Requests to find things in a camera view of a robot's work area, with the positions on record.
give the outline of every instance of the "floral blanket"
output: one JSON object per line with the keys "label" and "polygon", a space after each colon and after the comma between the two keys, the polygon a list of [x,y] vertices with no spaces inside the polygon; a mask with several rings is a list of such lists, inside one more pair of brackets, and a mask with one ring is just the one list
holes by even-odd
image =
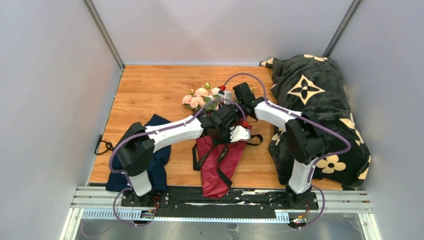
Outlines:
{"label": "floral blanket", "polygon": [[[320,160],[315,179],[331,179],[347,188],[356,188],[364,182],[371,155],[364,144],[348,104],[342,73],[336,62],[327,57],[296,55],[280,60],[272,58],[260,66],[272,69],[274,85],[271,92],[276,103],[293,111],[316,113],[321,124],[342,135],[351,144],[351,150]],[[346,145],[326,134],[329,148],[325,153],[344,149]],[[294,158],[288,149],[286,133],[274,127],[274,136],[268,151],[272,156],[281,184],[287,184],[293,169]]]}

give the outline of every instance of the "glass panel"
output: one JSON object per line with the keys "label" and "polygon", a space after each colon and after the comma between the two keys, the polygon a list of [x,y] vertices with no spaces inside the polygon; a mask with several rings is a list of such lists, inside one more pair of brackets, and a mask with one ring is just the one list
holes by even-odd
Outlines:
{"label": "glass panel", "polygon": [[[316,214],[311,213],[313,220]],[[154,239],[154,240],[365,240],[357,213],[324,213],[310,227],[300,232],[289,230],[280,223],[225,223],[225,222],[181,222],[153,221],[145,227],[130,227],[116,220],[85,219],[81,221],[76,240],[93,239],[110,225],[105,233],[94,239]]]}

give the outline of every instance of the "navy fabric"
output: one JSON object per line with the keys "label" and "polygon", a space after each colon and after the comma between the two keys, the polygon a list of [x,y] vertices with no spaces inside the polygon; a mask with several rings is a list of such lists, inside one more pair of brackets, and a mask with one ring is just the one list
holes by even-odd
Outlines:
{"label": "navy fabric", "polygon": [[[154,114],[150,121],[146,123],[146,126],[158,126],[168,124],[170,121],[165,118]],[[171,155],[171,146],[166,146],[157,152],[155,152],[150,160],[150,165],[147,169],[148,179],[150,180],[151,187],[155,191],[166,191],[168,190],[167,185],[167,173],[165,172],[164,166],[168,163]],[[116,170],[123,170],[121,162],[118,156],[112,160],[112,168]],[[121,173],[110,173],[109,179],[106,183],[106,190],[112,192],[120,192],[127,187],[127,179]]]}

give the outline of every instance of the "pink flower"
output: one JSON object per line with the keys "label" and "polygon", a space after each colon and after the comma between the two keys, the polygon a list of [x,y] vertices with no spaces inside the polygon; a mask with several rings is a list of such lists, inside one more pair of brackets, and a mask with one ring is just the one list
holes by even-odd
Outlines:
{"label": "pink flower", "polygon": [[213,96],[218,95],[219,92],[220,92],[220,89],[217,87],[214,87],[210,90],[210,94],[212,94]]}
{"label": "pink flower", "polygon": [[191,95],[185,95],[182,98],[181,104],[182,105],[184,105],[184,104],[190,104],[190,102],[192,101],[192,98],[193,98],[193,96],[191,96]]}
{"label": "pink flower", "polygon": [[198,88],[198,89],[194,92],[194,95],[195,95],[196,97],[200,97],[200,96],[205,96],[205,97],[207,97],[207,96],[209,95],[209,92],[208,92],[208,90],[206,90],[205,88],[200,87],[200,88]]}
{"label": "pink flower", "polygon": [[203,97],[201,97],[201,96],[195,96],[190,101],[190,107],[192,109],[195,109],[198,106],[202,107],[203,105],[205,105],[205,100],[203,100]]}

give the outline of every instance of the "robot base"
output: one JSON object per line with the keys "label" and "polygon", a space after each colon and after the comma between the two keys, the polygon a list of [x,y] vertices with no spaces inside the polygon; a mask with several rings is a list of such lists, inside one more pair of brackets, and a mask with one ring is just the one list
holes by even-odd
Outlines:
{"label": "robot base", "polygon": [[170,193],[168,191],[150,191],[143,196],[137,196],[133,191],[125,191],[122,195],[122,207],[153,207],[153,198],[158,197],[161,208],[169,206]]}
{"label": "robot base", "polygon": [[292,207],[290,204],[286,201],[287,197],[286,191],[270,191],[268,192],[268,201],[269,201],[269,208],[274,210],[290,210],[290,209],[296,209],[296,210],[306,210],[309,208],[311,210],[318,210],[318,201],[317,201],[317,195],[315,192],[309,192],[305,199],[305,204],[299,205],[299,207]]}

